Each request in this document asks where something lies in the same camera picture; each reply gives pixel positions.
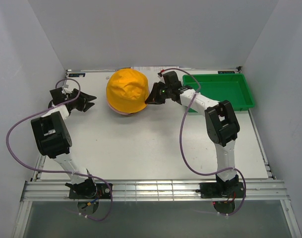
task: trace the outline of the yellow hat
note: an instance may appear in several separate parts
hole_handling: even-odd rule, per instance
[[[136,113],[146,107],[149,96],[146,76],[131,68],[115,72],[107,84],[108,103],[123,113]]]

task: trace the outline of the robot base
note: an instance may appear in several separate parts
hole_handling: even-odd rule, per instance
[[[230,194],[223,194],[222,187],[218,182],[202,182],[199,184],[199,189],[196,192],[200,192],[201,198],[225,198]],[[232,193],[236,193],[236,198],[243,198],[244,188],[243,183],[238,182],[236,186],[233,187]]]
[[[111,198],[111,192],[107,185],[105,183],[96,183],[96,187],[97,187],[97,193],[100,195],[99,200],[100,199],[110,199]],[[69,196],[68,198],[70,199],[89,199],[86,196],[83,195],[78,195],[77,193],[75,193],[72,189],[70,189],[69,191]]]

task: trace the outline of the wire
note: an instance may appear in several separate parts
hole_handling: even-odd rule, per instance
[[[207,173],[207,174],[205,174],[205,173],[197,172],[196,170],[194,170],[194,169],[189,165],[189,163],[187,162],[187,159],[186,159],[186,157],[185,157],[183,147],[182,147],[182,130],[183,130],[183,127],[184,127],[184,123],[185,123],[185,119],[186,119],[186,116],[187,116],[187,114],[188,114],[188,111],[189,111],[189,109],[190,109],[192,103],[194,102],[194,100],[195,100],[195,98],[196,98],[196,96],[197,96],[197,93],[201,90],[201,85],[200,85],[200,83],[197,81],[197,79],[196,79],[193,75],[191,75],[191,74],[188,73],[187,71],[185,71],[185,70],[183,70],[183,69],[180,69],[180,68],[167,68],[167,69],[162,69],[162,70],[161,70],[161,73],[163,73],[163,72],[165,72],[165,71],[168,71],[168,70],[178,70],[178,71],[181,71],[181,72],[187,74],[188,76],[190,76],[190,77],[198,84],[198,89],[196,90],[196,93],[195,93],[194,96],[192,97],[192,99],[191,99],[191,101],[190,101],[190,103],[189,103],[189,105],[188,105],[188,107],[187,107],[187,109],[186,109],[186,111],[185,111],[185,113],[184,113],[184,115],[183,115],[183,117],[182,117],[182,120],[181,120],[181,128],[180,128],[180,150],[181,150],[182,159],[184,160],[184,163],[186,164],[186,166],[187,166],[193,173],[195,173],[195,174],[197,174],[197,175],[200,175],[200,176],[211,176],[211,175],[216,175],[216,174],[219,174],[219,173],[224,172],[224,171],[227,171],[227,170],[235,170],[235,171],[237,171],[237,172],[240,174],[240,176],[241,176],[241,178],[242,178],[242,180],[243,180],[243,184],[244,184],[244,194],[243,194],[243,198],[242,198],[242,201],[241,201],[239,207],[238,207],[235,211],[233,211],[232,213],[230,213],[230,214],[220,213],[220,214],[222,214],[222,215],[224,215],[224,216],[234,215],[235,213],[237,213],[237,212],[241,209],[241,207],[242,207],[242,205],[243,205],[243,203],[244,203],[245,197],[246,197],[246,183],[245,183],[245,179],[244,179],[244,177],[243,177],[243,174],[241,173],[240,170],[238,170],[237,168],[233,168],[233,167],[227,167],[227,168],[224,168],[224,169],[222,169],[222,170],[218,170],[218,171],[216,171],[216,172],[212,172],[212,173]]]
[[[71,100],[68,100],[68,101],[66,101],[66,102],[60,103],[60,104],[56,105],[55,107],[59,107],[59,106],[65,105],[65,104],[67,104],[67,103],[71,103],[71,102],[77,100],[77,98],[78,98],[79,95],[80,95],[80,84],[79,84],[76,80],[74,80],[74,79],[72,79],[72,78],[66,78],[66,79],[62,79],[62,80],[58,81],[58,82],[56,83],[55,87],[57,88],[57,86],[58,86],[58,84],[59,84],[60,82],[63,82],[63,81],[66,81],[66,80],[71,80],[71,81],[74,81],[74,82],[77,83],[78,88],[79,88],[79,89],[78,89],[78,90],[79,90],[79,91],[78,91],[78,94],[77,94],[77,96],[76,96],[75,98],[73,98],[73,99],[71,99]],[[10,143],[9,143],[9,137],[10,137],[10,135],[11,135],[11,132],[14,130],[14,128],[16,128],[16,127],[17,127],[18,125],[20,125],[22,122],[24,122],[24,121],[26,121],[26,120],[28,120],[28,119],[30,119],[30,118],[33,118],[33,117],[35,117],[35,116],[38,116],[38,115],[40,115],[40,114],[44,114],[44,113],[48,112],[49,110],[51,110],[51,109],[53,109],[53,108],[54,108],[54,107],[51,107],[51,108],[48,108],[48,109],[46,109],[46,110],[43,110],[43,111],[41,111],[41,112],[39,112],[39,113],[35,113],[35,114],[30,115],[30,116],[28,116],[28,117],[26,117],[26,118],[23,118],[22,120],[20,120],[20,121],[18,121],[17,123],[15,123],[15,124],[10,128],[10,130],[8,130],[8,132],[7,132],[7,134],[6,134],[6,139],[5,139],[5,141],[6,141],[6,147],[7,147],[8,151],[9,151],[9,153],[11,154],[11,156],[12,156],[12,157],[16,160],[16,162],[18,162],[21,166],[23,166],[23,167],[25,167],[25,168],[27,168],[27,169],[29,169],[29,170],[37,171],[37,172],[40,172],[40,173],[50,173],[50,174],[74,174],[74,175],[84,176],[84,177],[88,177],[88,178],[92,178],[92,179],[98,179],[98,180],[104,182],[104,183],[107,185],[108,189],[109,189],[110,191],[112,191],[112,189],[111,189],[110,185],[108,184],[108,182],[105,181],[104,179],[100,178],[100,177],[93,176],[93,175],[81,174],[81,173],[78,173],[78,172],[73,173],[73,172],[71,172],[71,171],[42,170],[42,169],[34,168],[34,167],[29,166],[29,165],[25,164],[24,162],[22,162],[22,161],[15,155],[15,153],[12,151],[11,146],[10,146]],[[108,210],[108,212],[106,213],[106,215],[105,215],[103,218],[101,218],[101,219],[96,219],[96,218],[89,217],[89,216],[88,216],[88,218],[90,218],[91,220],[97,221],[97,222],[101,222],[101,221],[105,220],[105,219],[109,216],[109,214],[110,214],[110,212],[111,212],[111,209],[112,209],[113,197],[112,197],[112,193],[111,193],[111,192],[110,192],[110,201],[111,201],[111,203],[110,203],[109,210]]]

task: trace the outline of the white wall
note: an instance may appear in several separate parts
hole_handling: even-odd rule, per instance
[[[29,0],[66,69],[243,65],[278,0]]]
[[[270,166],[302,232],[302,0],[278,2],[243,69]]]
[[[12,234],[24,181],[31,172],[8,153],[5,135],[19,119],[47,106],[64,69],[27,0],[0,0],[0,238]],[[11,137],[16,154],[36,164],[30,123]]]

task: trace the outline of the sticker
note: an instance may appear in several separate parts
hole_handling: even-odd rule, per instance
[[[218,71],[218,74],[236,73],[234,71]]]
[[[79,78],[79,77],[84,77],[86,74],[85,73],[70,73],[68,75],[69,78]]]

